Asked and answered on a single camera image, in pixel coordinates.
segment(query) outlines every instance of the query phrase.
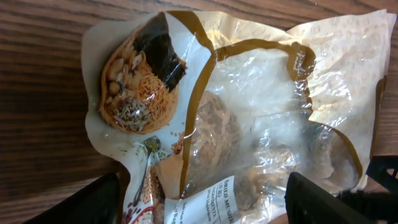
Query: ingredients label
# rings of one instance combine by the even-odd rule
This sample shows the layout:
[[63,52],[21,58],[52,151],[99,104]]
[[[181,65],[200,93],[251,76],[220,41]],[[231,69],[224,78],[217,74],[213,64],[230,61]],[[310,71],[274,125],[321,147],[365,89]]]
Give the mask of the ingredients label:
[[183,200],[166,199],[164,223],[240,223],[234,176]]

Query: food package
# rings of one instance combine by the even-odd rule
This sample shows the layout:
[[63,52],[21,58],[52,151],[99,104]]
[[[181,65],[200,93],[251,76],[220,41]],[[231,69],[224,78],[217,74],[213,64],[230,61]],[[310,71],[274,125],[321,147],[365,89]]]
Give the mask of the food package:
[[267,223],[299,172],[362,189],[396,16],[288,31],[223,12],[104,21],[83,37],[86,130],[123,164],[123,223]]

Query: sealed package edge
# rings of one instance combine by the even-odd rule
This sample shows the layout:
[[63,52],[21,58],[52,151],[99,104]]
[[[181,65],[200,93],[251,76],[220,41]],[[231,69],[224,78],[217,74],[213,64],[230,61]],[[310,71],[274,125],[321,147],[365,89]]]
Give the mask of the sealed package edge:
[[169,11],[92,27],[86,130],[130,173],[123,223],[268,223],[293,171],[331,194],[364,188],[395,21],[283,31]]

